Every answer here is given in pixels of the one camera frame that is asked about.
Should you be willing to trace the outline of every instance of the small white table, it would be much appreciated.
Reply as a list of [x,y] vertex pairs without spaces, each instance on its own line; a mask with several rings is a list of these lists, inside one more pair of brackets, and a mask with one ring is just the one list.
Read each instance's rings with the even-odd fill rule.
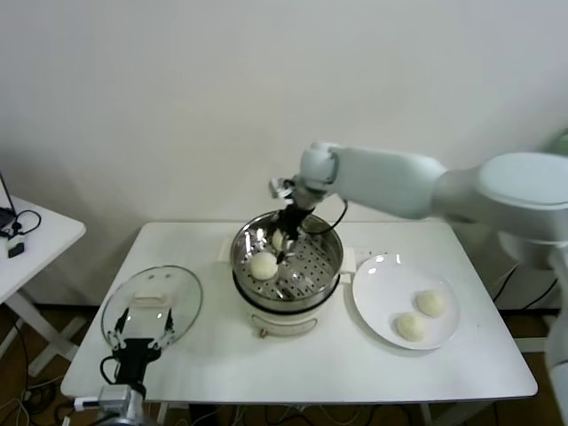
[[[537,383],[451,228],[434,222],[346,223],[346,247],[386,250],[427,262],[453,284],[461,304],[455,337],[435,351],[400,349],[363,323],[342,284],[329,312],[306,335],[258,338],[245,318],[230,265],[217,262],[236,223],[145,225],[106,297],[148,267],[176,264],[200,278],[204,301],[189,332],[148,366],[147,399],[229,404],[427,403],[479,401],[449,410],[436,424],[457,424],[499,398],[532,396]],[[99,362],[110,353],[99,310],[61,389],[95,396]]]
[[[42,217],[42,224],[32,233],[26,235],[24,253],[12,259],[3,254],[0,257],[0,303],[6,303],[21,319],[17,326],[21,327],[22,320],[35,329],[49,346],[28,366],[28,372],[36,376],[57,354],[72,360],[77,346],[68,341],[85,324],[85,319],[74,318],[65,329],[58,332],[32,305],[19,290],[57,256],[67,250],[85,233],[85,226],[69,217],[36,206],[31,202],[12,197],[16,212],[31,209]],[[24,230],[33,226],[37,219],[34,215],[23,215],[20,222]],[[16,336],[12,329],[0,344],[0,358]]]

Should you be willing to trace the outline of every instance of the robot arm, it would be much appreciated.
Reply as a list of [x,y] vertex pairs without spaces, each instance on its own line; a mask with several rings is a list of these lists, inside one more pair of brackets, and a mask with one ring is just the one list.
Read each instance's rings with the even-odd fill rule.
[[[519,263],[555,270],[568,305],[568,159],[517,153],[470,170],[446,170],[416,154],[316,142],[292,179],[272,181],[288,200],[280,222],[295,228],[330,194],[408,219],[442,217],[488,225]],[[568,311],[547,341],[547,365],[568,424]]]

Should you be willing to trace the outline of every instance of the floor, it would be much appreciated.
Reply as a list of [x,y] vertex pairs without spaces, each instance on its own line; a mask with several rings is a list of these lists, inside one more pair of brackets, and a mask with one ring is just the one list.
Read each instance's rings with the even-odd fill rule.
[[[57,328],[62,329],[77,312],[45,311],[43,315]],[[93,313],[81,313],[88,320],[92,320]],[[9,320],[14,318],[13,314],[4,306],[0,307],[0,338],[4,338],[12,323]],[[537,318],[529,316],[515,316],[505,319],[514,337],[538,337],[544,336],[547,332],[544,324]],[[75,343],[80,343],[84,333],[82,332],[74,339]],[[33,329],[28,326],[22,328],[22,335],[28,350],[28,356],[32,359],[44,347],[45,342]],[[467,426],[561,426],[560,415],[556,407],[556,402],[547,376],[544,359],[541,354],[525,355],[527,364],[539,383],[539,393],[533,398],[506,400],[493,404],[483,412],[467,422]],[[65,374],[68,362],[61,357],[57,357],[45,368],[37,378],[29,378],[28,386],[41,381],[51,380]],[[12,343],[10,349],[0,359],[0,406],[12,398],[18,398],[25,387],[25,357],[22,350],[21,341],[17,338]],[[33,415],[32,421],[37,426],[55,426],[54,411],[57,405],[67,399],[59,392],[59,386],[54,387],[57,395],[53,402],[40,414]],[[26,416],[20,414],[20,423],[17,421],[18,410],[14,409],[16,403],[12,402],[8,406],[0,408],[0,426],[6,425],[28,425]],[[431,408],[433,414],[442,412],[447,405],[436,405]],[[149,416],[155,418],[158,413],[157,404],[146,404],[145,410]],[[193,406],[194,416],[204,407]],[[199,421],[199,425],[210,425],[211,419],[217,418],[223,426],[261,426],[270,424],[286,424],[287,426],[324,426],[324,425],[343,425],[352,426],[413,426],[422,425],[422,417],[418,406],[326,406],[324,410],[320,406],[309,406],[304,410],[298,411],[295,407],[286,406],[247,406],[246,410],[235,406],[219,406],[218,412],[208,419]],[[280,419],[288,420],[279,423]],[[83,412],[72,414],[71,426],[88,425],[96,419],[96,413]],[[186,409],[171,409],[168,412],[166,426],[189,426],[189,412]]]

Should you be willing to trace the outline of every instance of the glass lid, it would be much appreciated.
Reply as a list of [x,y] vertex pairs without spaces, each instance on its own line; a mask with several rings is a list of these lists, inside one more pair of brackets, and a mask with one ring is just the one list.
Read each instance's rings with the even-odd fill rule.
[[195,322],[202,300],[201,283],[191,271],[179,266],[146,269],[108,299],[103,335],[111,346],[124,339],[149,338],[166,347]]

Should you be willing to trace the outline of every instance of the white plate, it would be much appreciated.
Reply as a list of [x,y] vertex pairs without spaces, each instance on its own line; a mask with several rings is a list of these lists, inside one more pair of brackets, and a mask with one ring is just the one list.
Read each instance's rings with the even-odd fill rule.
[[[446,312],[431,318],[420,312],[416,296],[424,290],[439,290],[446,297]],[[363,320],[381,337],[408,349],[439,348],[455,333],[460,305],[451,284],[440,274],[408,264],[401,255],[374,256],[360,266],[353,279],[353,298]],[[397,331],[396,318],[417,312],[426,319],[428,334],[420,342],[409,342]]]

